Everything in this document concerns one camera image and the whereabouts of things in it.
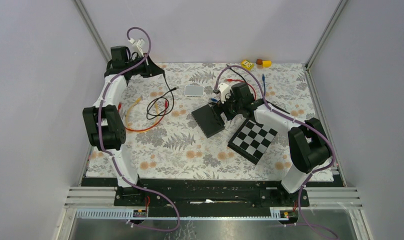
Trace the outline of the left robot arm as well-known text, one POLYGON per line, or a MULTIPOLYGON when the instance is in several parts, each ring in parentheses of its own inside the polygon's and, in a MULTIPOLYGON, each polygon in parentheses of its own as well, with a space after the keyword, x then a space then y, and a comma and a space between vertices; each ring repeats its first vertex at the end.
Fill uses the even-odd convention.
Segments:
POLYGON ((112 59, 104 73, 104 86, 91 107, 82 111, 87 137, 91 146, 110 157, 115 170, 119 196, 126 193, 126 199, 134 206, 142 204, 145 192, 139 186, 137 169, 128 162, 129 158, 122 150, 127 133, 123 118, 119 112, 120 98, 133 76, 150 78, 164 74, 148 53, 140 53, 132 58, 126 46, 111 48, 112 59))

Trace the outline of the black router box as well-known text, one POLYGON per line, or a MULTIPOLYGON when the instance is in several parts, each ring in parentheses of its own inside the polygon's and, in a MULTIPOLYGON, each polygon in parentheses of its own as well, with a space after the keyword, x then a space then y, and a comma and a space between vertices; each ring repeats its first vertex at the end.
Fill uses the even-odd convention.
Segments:
POLYGON ((225 123, 211 105, 206 104, 191 112, 192 117, 206 138, 210 138, 225 129, 225 123))

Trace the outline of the white network switch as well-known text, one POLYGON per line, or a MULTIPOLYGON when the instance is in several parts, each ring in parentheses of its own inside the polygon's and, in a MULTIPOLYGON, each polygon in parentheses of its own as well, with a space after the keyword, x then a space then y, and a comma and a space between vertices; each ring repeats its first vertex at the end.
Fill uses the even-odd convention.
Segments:
POLYGON ((202 97, 205 94, 205 87, 202 85, 186 85, 184 88, 184 96, 186 97, 202 97))

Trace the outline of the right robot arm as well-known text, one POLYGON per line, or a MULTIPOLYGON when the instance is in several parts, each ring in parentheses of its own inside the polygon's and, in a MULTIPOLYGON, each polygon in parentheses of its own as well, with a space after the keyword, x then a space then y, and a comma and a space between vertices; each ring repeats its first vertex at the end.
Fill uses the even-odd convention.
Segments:
POLYGON ((281 205, 291 205, 297 199, 296 191, 307 183, 312 173, 334 158, 331 143, 318 119, 301 121, 264 97, 255 99, 245 82, 232 86, 217 83, 214 93, 220 95, 220 101, 214 106, 217 115, 223 113, 228 120, 242 115, 287 138, 292 166, 281 180, 282 189, 276 193, 281 205))

